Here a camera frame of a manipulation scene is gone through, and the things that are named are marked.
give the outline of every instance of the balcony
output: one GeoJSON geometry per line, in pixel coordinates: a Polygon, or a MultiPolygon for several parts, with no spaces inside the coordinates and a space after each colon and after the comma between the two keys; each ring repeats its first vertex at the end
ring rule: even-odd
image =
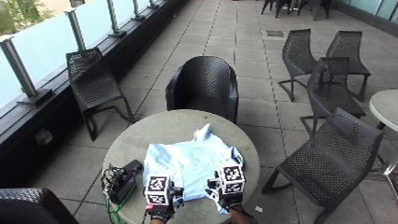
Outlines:
{"type": "MultiPolygon", "coordinates": [[[[276,81],[288,78],[280,51],[290,30],[312,29],[311,50],[315,59],[324,55],[339,30],[362,31],[362,61],[371,72],[363,120],[375,126],[370,113],[370,97],[378,91],[398,88],[398,38],[366,25],[338,10],[324,20],[319,10],[312,21],[308,8],[302,14],[279,18],[264,10],[263,1],[189,0],[175,18],[163,28],[150,47],[119,81],[123,94],[137,119],[165,111],[163,89],[178,67],[198,55],[215,55],[237,72],[239,105],[238,127],[251,138],[259,157],[261,176],[255,195],[246,210],[258,223],[312,223],[320,209],[299,190],[284,189],[261,195],[274,168],[308,139],[299,117],[311,114],[306,90],[295,88],[290,102],[276,81]],[[266,31],[280,31],[283,36],[267,36],[266,31]]],[[[350,77],[350,88],[358,91],[360,78],[350,77]]],[[[99,135],[90,141],[81,120],[73,124],[62,144],[32,175],[25,187],[49,188],[61,198],[79,223],[109,223],[99,186],[103,156],[111,142],[127,127],[115,113],[95,115],[99,135]]],[[[379,149],[383,158],[398,154],[398,133],[384,129],[379,149]]],[[[396,202],[384,178],[367,178],[331,214],[327,223],[394,223],[396,202]]]]}

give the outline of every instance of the round table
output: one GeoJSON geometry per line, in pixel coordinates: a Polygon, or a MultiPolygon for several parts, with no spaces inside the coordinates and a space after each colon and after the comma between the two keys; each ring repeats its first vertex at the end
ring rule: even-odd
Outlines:
{"type": "MultiPolygon", "coordinates": [[[[173,110],[139,120],[126,128],[113,142],[103,159],[103,169],[107,168],[109,163],[115,167],[123,167],[130,161],[138,160],[143,164],[149,144],[174,144],[190,141],[194,137],[194,131],[199,130],[207,123],[210,123],[211,133],[222,139],[229,147],[234,146],[243,157],[246,184],[242,203],[246,204],[255,191],[259,177],[259,161],[255,147],[246,133],[233,122],[207,112],[173,110]]],[[[137,188],[118,212],[119,218],[126,223],[141,224],[145,206],[141,172],[137,175],[137,188]]],[[[185,206],[179,208],[174,218],[167,223],[225,223],[229,219],[230,215],[218,213],[214,201],[202,198],[185,202],[185,206]]]]}
{"type": "MultiPolygon", "coordinates": [[[[376,92],[370,98],[370,112],[380,121],[378,129],[386,126],[398,132],[398,90],[386,90],[376,92]]],[[[374,174],[380,174],[386,177],[391,189],[398,199],[398,157],[388,163],[378,156],[380,167],[371,170],[374,174]]]]}

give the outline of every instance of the woven chair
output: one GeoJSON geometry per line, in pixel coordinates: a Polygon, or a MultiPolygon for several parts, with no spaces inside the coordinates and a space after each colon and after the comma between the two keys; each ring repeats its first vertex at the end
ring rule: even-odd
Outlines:
{"type": "Polygon", "coordinates": [[[237,123],[237,75],[218,57],[198,56],[179,67],[165,89],[166,109],[195,109],[237,123]]]}
{"type": "Polygon", "coordinates": [[[320,58],[312,69],[307,86],[312,116],[299,118],[310,135],[315,132],[316,120],[328,117],[336,107],[356,118],[366,116],[347,89],[348,60],[348,58],[320,58]],[[306,119],[312,119],[312,130],[306,119]]]}
{"type": "Polygon", "coordinates": [[[326,19],[328,18],[328,12],[331,10],[331,0],[302,0],[299,3],[296,16],[299,16],[299,12],[303,6],[310,5],[311,11],[312,11],[312,20],[315,21],[315,16],[318,14],[318,10],[320,7],[324,8],[326,12],[326,19]]]}
{"type": "Polygon", "coordinates": [[[0,223],[78,224],[49,189],[0,189],[0,223]]]}
{"type": "Polygon", "coordinates": [[[272,4],[275,2],[275,14],[274,17],[276,18],[278,13],[282,9],[282,7],[284,6],[284,4],[287,4],[287,15],[290,15],[290,7],[291,7],[291,0],[264,0],[263,2],[263,7],[261,10],[261,15],[263,15],[263,10],[266,8],[266,6],[270,4],[270,11],[272,10],[272,4]]]}
{"type": "Polygon", "coordinates": [[[314,137],[275,167],[261,192],[292,184],[324,208],[314,220],[314,224],[323,223],[370,172],[382,136],[382,131],[338,108],[314,137]],[[290,183],[272,187],[278,173],[290,183]]]}
{"type": "Polygon", "coordinates": [[[287,92],[291,101],[294,100],[294,82],[306,88],[306,85],[295,77],[310,74],[315,66],[310,50],[310,36],[311,29],[291,30],[282,50],[282,59],[291,79],[279,81],[276,84],[287,92]],[[290,83],[290,89],[283,86],[283,83],[290,83]]]}
{"type": "Polygon", "coordinates": [[[360,48],[360,31],[338,31],[328,46],[326,57],[350,57],[350,65],[347,75],[362,75],[363,82],[360,91],[358,94],[351,92],[351,95],[363,102],[364,91],[367,80],[370,76],[370,71],[360,62],[359,48],[360,48]]]}
{"type": "Polygon", "coordinates": [[[98,48],[67,53],[66,68],[69,83],[83,116],[89,137],[94,141],[97,137],[97,125],[91,115],[113,108],[122,119],[133,123],[134,117],[129,103],[117,86],[98,48]],[[127,117],[114,105],[103,106],[103,104],[118,99],[123,99],[127,117]]]}

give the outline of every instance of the floor drain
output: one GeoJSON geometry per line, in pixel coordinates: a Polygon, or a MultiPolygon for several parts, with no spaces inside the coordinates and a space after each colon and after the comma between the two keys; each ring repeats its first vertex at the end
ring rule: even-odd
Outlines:
{"type": "Polygon", "coordinates": [[[266,31],[267,36],[283,37],[283,32],[280,31],[266,31]]]}

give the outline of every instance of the black and white marker cube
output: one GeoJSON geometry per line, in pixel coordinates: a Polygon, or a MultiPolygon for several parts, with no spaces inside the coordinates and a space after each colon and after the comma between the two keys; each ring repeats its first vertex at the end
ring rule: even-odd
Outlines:
{"type": "Polygon", "coordinates": [[[219,170],[222,194],[241,193],[245,187],[245,176],[239,166],[222,166],[219,170]]]}
{"type": "Polygon", "coordinates": [[[169,205],[170,177],[165,175],[150,175],[145,188],[147,204],[169,205]]]}

